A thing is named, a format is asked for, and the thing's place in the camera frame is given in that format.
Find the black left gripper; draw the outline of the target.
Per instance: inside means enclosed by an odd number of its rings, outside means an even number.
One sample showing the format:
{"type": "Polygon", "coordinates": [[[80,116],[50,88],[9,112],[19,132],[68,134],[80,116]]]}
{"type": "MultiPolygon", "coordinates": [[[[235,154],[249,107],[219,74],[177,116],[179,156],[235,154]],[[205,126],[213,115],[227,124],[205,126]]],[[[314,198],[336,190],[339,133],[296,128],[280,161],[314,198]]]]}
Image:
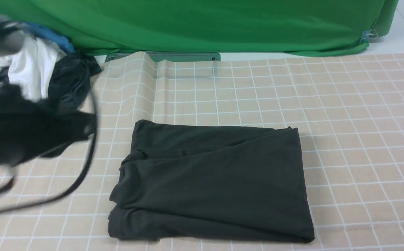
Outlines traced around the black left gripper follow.
{"type": "Polygon", "coordinates": [[[95,95],[90,98],[92,113],[0,96],[0,165],[17,166],[87,141],[97,131],[97,102],[95,95]]]}

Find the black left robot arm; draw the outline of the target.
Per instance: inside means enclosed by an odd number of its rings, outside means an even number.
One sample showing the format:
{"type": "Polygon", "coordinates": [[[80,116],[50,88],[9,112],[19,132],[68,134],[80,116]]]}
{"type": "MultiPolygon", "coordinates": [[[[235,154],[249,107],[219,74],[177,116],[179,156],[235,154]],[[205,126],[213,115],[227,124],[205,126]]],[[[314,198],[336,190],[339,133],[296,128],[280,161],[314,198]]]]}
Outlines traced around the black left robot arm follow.
{"type": "Polygon", "coordinates": [[[0,71],[0,166],[15,167],[36,158],[54,158],[92,136],[84,169],[92,163],[98,111],[90,78],[101,72],[72,54],[53,70],[49,93],[32,101],[0,71]]]}

